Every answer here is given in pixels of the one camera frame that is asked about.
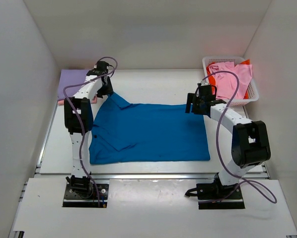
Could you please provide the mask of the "blue polo t-shirt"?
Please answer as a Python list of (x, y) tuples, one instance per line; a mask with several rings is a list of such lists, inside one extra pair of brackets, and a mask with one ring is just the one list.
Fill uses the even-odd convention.
[(185, 109), (133, 104), (114, 93), (94, 119), (90, 164), (209, 161), (204, 117)]

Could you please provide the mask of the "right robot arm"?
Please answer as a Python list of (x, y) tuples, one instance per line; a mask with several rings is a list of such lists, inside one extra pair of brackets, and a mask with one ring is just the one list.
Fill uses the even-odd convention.
[(187, 95), (185, 112), (208, 116), (218, 122), (218, 152), (220, 126), (232, 134), (232, 159), (228, 164), (222, 163), (223, 170), (217, 174), (218, 182), (212, 186), (213, 195), (222, 199), (230, 193), (230, 186), (236, 185), (250, 169), (269, 160), (271, 150), (265, 123), (243, 117), (230, 108), (229, 103), (217, 99), (212, 88), (209, 83), (199, 83), (195, 93)]

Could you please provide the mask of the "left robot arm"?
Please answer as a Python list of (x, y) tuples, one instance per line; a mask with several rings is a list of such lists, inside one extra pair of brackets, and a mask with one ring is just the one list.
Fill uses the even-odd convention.
[(72, 173), (67, 179), (71, 189), (81, 197), (89, 197), (98, 192), (97, 184), (88, 168), (88, 136), (93, 127), (91, 101), (112, 95), (113, 88), (110, 76), (116, 66), (101, 58), (89, 70), (83, 82), (67, 85), (63, 88), (65, 127), (72, 143)]

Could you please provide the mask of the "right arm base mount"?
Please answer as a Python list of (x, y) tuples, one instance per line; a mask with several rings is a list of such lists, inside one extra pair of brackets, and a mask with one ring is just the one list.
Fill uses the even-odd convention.
[(222, 185), (218, 179), (212, 183), (197, 183), (185, 192), (186, 197), (197, 197), (199, 210), (245, 209), (241, 189), (237, 184)]

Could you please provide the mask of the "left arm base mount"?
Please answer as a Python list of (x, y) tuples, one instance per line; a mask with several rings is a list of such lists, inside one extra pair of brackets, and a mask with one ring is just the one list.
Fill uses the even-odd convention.
[(66, 177), (63, 207), (107, 208), (109, 184), (98, 183), (97, 189), (88, 177)]

